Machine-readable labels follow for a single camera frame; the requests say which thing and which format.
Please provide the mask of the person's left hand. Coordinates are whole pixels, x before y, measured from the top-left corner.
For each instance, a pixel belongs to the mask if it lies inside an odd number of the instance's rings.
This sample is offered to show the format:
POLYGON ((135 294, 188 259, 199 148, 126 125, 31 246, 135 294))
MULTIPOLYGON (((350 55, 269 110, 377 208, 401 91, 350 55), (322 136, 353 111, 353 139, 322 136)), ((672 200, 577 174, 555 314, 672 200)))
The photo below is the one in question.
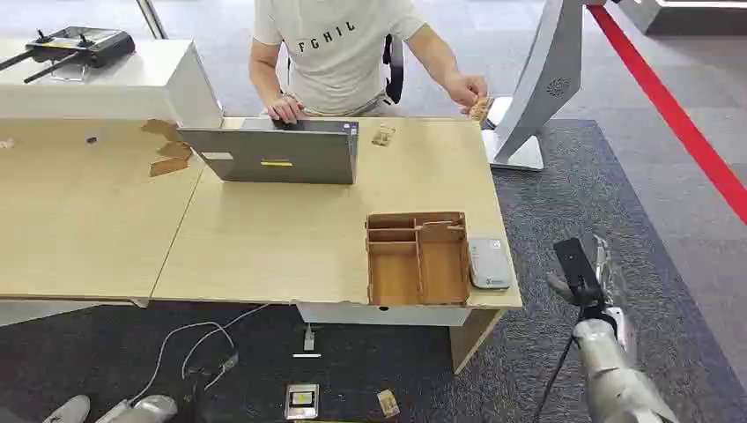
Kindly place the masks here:
POLYGON ((479 101, 488 97, 487 84, 481 76, 455 73, 447 77, 444 88, 452 101, 462 107, 465 115, 479 101))

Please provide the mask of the person's right hand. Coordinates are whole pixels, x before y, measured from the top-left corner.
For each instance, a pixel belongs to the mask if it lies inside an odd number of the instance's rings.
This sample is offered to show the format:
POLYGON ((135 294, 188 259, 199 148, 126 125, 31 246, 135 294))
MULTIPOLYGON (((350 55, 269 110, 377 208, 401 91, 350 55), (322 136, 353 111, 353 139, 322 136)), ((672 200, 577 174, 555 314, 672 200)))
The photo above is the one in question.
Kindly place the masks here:
POLYGON ((298 120, 307 118, 303 104, 288 95, 272 100, 265 108, 272 120, 286 124, 295 124, 298 120))

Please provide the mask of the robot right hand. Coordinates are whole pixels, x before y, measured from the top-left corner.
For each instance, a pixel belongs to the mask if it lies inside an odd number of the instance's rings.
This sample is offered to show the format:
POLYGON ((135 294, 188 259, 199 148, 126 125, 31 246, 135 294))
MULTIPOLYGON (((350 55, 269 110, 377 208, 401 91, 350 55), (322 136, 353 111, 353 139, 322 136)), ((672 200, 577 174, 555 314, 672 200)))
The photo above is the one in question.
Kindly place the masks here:
POLYGON ((587 243, 570 238, 553 244, 564 280, 548 275, 548 286, 580 310, 580 320, 597 319, 614 324, 614 278, 608 242, 592 234, 587 243))

